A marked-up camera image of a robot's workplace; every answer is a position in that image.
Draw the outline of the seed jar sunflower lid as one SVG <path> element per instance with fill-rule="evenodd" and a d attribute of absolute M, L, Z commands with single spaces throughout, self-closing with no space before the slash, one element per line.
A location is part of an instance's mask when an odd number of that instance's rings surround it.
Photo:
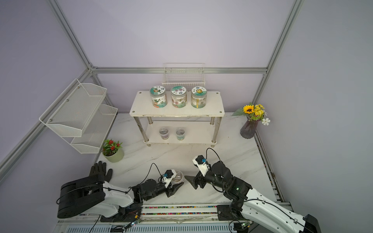
<path fill-rule="evenodd" d="M 191 105 L 195 108 L 205 107 L 207 102 L 207 89 L 203 86 L 196 86 L 191 90 Z"/>

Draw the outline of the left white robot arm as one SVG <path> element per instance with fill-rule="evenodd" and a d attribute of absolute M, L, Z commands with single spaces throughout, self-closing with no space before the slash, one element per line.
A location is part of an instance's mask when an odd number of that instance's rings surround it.
<path fill-rule="evenodd" d="M 103 175 L 93 175 L 61 186 L 57 217 L 60 219 L 80 214 L 97 214 L 106 218 L 119 214 L 121 209 L 138 208 L 159 195 L 173 196 L 184 182 L 162 178 L 148 179 L 129 189 L 111 185 Z"/>

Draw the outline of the seed jar green plant lid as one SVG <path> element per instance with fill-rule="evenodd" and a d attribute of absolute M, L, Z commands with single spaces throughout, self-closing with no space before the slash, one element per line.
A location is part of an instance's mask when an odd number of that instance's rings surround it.
<path fill-rule="evenodd" d="M 153 106 L 163 108 L 167 105 L 166 89 L 163 86 L 157 85 L 150 89 Z"/>

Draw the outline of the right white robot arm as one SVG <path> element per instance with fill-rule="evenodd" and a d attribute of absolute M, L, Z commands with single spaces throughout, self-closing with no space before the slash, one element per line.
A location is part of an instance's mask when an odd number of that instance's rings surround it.
<path fill-rule="evenodd" d="M 195 157 L 194 166 L 199 169 L 195 176 L 186 176 L 194 189 L 206 184 L 221 189 L 231 201 L 229 208 L 235 218 L 244 218 L 258 223 L 274 233 L 320 233 L 318 220 L 292 212 L 266 198 L 244 180 L 233 176 L 222 161 L 209 164 L 202 155 Z"/>

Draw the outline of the small clear jar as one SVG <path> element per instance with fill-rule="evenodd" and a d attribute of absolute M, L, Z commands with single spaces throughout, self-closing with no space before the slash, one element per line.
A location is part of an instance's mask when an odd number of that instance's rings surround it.
<path fill-rule="evenodd" d="M 172 179 L 173 184 L 180 184 L 184 182 L 184 176 L 181 171 L 176 171 L 175 177 Z"/>
<path fill-rule="evenodd" d="M 159 134 L 163 140 L 167 140 L 169 138 L 169 129 L 166 127 L 162 127 L 159 130 Z"/>
<path fill-rule="evenodd" d="M 179 141 L 184 140 L 184 138 L 185 138 L 185 129 L 184 129 L 184 128 L 178 128 L 178 129 L 176 130 L 176 138 L 177 138 Z"/>

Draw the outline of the seed jar purple flower lid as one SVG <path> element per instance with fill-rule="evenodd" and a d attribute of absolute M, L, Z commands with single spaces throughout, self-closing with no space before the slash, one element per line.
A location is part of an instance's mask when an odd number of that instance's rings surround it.
<path fill-rule="evenodd" d="M 171 88 L 172 104 L 176 108 L 183 108 L 187 103 L 187 89 L 184 86 Z"/>

